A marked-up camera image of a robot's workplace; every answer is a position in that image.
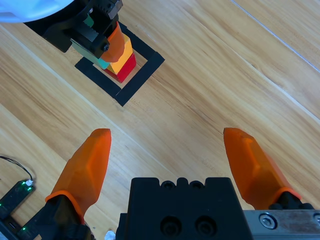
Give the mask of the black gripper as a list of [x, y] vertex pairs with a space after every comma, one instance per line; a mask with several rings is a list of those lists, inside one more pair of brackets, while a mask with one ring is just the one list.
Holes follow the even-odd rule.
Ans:
[[121, 0], [73, 0], [58, 12], [25, 25], [65, 53], [72, 41], [93, 53], [93, 62], [117, 62], [125, 40], [119, 25]]

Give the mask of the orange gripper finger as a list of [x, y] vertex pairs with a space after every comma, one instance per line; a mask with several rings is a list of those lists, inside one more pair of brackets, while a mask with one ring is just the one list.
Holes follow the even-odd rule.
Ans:
[[275, 161], [256, 139], [239, 128], [226, 127], [223, 140], [239, 193], [255, 210], [313, 210], [303, 203]]
[[100, 196], [112, 144], [111, 130], [95, 129], [67, 161], [36, 222], [43, 240], [93, 240], [86, 211]]

